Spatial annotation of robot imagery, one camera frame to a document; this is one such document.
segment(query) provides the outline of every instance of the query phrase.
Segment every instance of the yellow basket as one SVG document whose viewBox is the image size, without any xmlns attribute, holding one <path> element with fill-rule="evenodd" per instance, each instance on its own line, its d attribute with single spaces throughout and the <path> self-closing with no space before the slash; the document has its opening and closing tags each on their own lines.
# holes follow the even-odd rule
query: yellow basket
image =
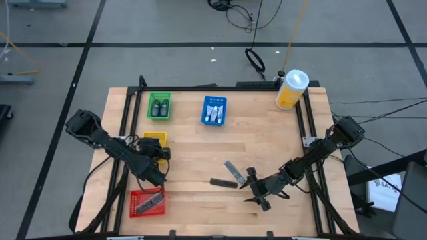
<svg viewBox="0 0 427 240">
<path fill-rule="evenodd" d="M 161 147 L 166 147 L 166 132 L 145 132 L 143 137 L 151 137 L 160 140 Z M 165 159 L 160 159 L 159 163 L 165 163 Z"/>
</svg>

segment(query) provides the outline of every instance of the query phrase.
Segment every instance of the concrete floor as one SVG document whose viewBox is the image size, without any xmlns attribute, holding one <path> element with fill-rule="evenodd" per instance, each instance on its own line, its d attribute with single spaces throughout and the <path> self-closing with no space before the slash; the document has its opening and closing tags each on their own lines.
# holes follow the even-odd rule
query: concrete floor
<svg viewBox="0 0 427 240">
<path fill-rule="evenodd" d="M 85 43 L 100 0 L 69 0 L 67 9 L 11 8 L 11 40 L 16 43 Z M 257 0 L 234 1 L 256 16 Z M 268 21 L 279 1 L 264 1 L 260 23 Z M 286 42 L 303 1 L 284 1 L 279 15 L 257 32 L 257 41 Z M 427 43 L 423 9 L 427 2 L 394 2 L 414 43 Z M 0 3 L 0 31 L 5 32 L 5 6 Z M 230 19 L 244 24 L 237 13 Z M 253 35 L 230 25 L 224 13 L 205 1 L 107 0 L 94 43 L 250 42 Z M 295 42 L 300 43 L 404 43 L 385 0 L 309 1 Z M 83 51 L 80 47 L 22 48 L 36 59 L 40 73 L 33 86 L 0 85 L 0 103 L 13 107 L 0 144 L 0 232 L 16 238 L 58 122 L 71 80 Z M 286 49 L 256 47 L 272 79 L 282 65 Z M 417 48 L 423 62 L 427 49 Z M 0 74 L 32 70 L 16 51 L 0 63 Z M 301 69 L 326 87 L 331 102 L 427 97 L 427 88 L 407 47 L 295 47 L 287 70 Z M 91 48 L 69 115 L 90 109 L 102 115 L 110 87 L 136 85 L 144 75 L 150 86 L 192 86 L 236 81 L 260 81 L 249 65 L 244 47 Z M 375 116 L 415 101 L 332 105 L 339 115 Z M 427 117 L 427 104 L 396 116 Z M 427 119 L 382 119 L 364 124 L 366 136 L 407 155 L 425 149 Z M 375 166 L 398 156 L 371 142 L 354 153 Z M 69 234 L 67 222 L 89 171 L 93 151 L 62 134 L 35 210 L 27 237 Z"/>
</svg>

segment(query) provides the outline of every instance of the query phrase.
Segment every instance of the white lid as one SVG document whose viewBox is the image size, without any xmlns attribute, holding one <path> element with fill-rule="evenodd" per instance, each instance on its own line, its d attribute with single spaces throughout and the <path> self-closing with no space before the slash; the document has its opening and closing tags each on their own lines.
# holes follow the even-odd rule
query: white lid
<svg viewBox="0 0 427 240">
<path fill-rule="evenodd" d="M 295 70 L 295 69 L 289 71 L 286 74 L 285 80 L 286 80 L 286 83 L 289 85 L 289 87 L 297 90 L 306 89 L 308 86 L 308 83 L 310 82 L 306 73 L 304 73 L 301 70 Z"/>
</svg>

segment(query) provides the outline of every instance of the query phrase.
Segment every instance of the gray floor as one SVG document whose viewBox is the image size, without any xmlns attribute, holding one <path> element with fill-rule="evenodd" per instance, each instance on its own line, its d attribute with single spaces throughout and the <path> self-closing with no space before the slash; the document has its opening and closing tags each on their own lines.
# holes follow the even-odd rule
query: gray floor
<svg viewBox="0 0 427 240">
<path fill-rule="evenodd" d="M 264 1 L 261 23 L 269 20 L 277 1 Z M 288 41 L 300 7 L 284 1 L 276 19 L 257 32 L 257 41 Z M 256 15 L 259 1 L 234 1 Z M 84 43 L 99 1 L 69 0 L 68 9 L 11 9 L 11 40 L 18 43 Z M 423 0 L 395 1 L 415 43 L 427 42 L 427 7 Z M 0 31 L 5 32 L 4 3 L 0 3 Z M 230 19 L 241 22 L 237 13 Z M 249 42 L 252 34 L 231 26 L 224 13 L 205 1 L 107 0 L 96 43 Z M 309 1 L 297 42 L 403 43 L 403 37 L 385 1 Z M 82 48 L 23 48 L 36 59 L 40 73 L 33 86 L 0 85 L 0 103 L 13 106 L 15 118 L 0 144 L 0 232 L 14 239 L 27 208 L 40 168 L 51 142 L 65 96 Z M 272 79 L 281 67 L 285 48 L 258 47 Z M 417 52 L 427 62 L 427 49 Z M 32 70 L 16 51 L 0 63 L 0 74 Z M 407 48 L 293 48 L 287 65 L 304 70 L 320 81 L 331 102 L 426 97 L 427 88 Z M 70 108 L 90 109 L 102 115 L 110 87 L 135 85 L 144 75 L 150 86 L 192 86 L 236 81 L 259 81 L 243 47 L 91 48 Z M 339 115 L 375 116 L 414 101 L 361 105 L 331 105 Z M 403 111 L 400 117 L 427 117 L 427 105 Z M 401 153 L 425 149 L 427 119 L 382 119 L 364 124 L 366 136 Z M 62 134 L 29 228 L 28 237 L 70 233 L 67 222 L 89 171 L 93 151 Z M 398 156 L 362 142 L 354 153 L 369 165 Z"/>
</svg>

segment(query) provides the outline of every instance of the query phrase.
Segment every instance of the plastic bottle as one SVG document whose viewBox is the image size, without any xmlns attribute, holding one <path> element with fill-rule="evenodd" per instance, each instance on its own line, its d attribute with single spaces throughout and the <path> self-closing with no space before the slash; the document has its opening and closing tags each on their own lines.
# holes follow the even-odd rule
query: plastic bottle
<svg viewBox="0 0 427 240">
<path fill-rule="evenodd" d="M 289 71 L 274 101 L 278 108 L 282 110 L 292 109 L 301 94 L 306 90 L 309 81 L 307 74 L 303 71 Z"/>
</svg>

